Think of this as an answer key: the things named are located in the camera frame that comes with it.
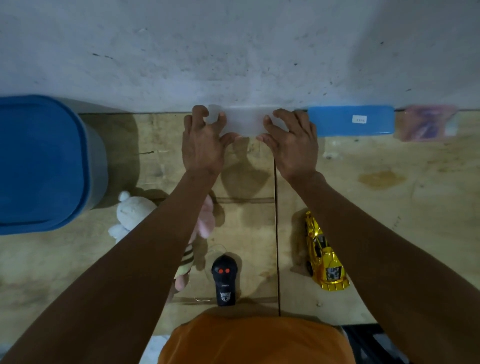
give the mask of blue lid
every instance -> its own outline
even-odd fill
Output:
[[[393,134],[394,108],[385,105],[315,106],[308,109],[318,136]]]
[[[49,97],[0,97],[0,170],[0,235],[67,224],[90,189],[82,121]]]

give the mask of remote control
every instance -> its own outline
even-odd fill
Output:
[[[216,304],[233,306],[235,304],[235,278],[237,278],[237,263],[223,254],[212,264],[212,275],[215,281]]]

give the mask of gray wall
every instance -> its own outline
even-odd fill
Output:
[[[2,0],[0,95],[77,111],[480,107],[478,0]]]

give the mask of orange clothing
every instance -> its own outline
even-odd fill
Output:
[[[226,318],[203,314],[176,328],[158,364],[355,364],[335,328],[292,317]]]

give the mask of toy car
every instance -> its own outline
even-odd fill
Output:
[[[310,276],[326,291],[344,290],[350,285],[345,269],[310,211],[305,215]]]

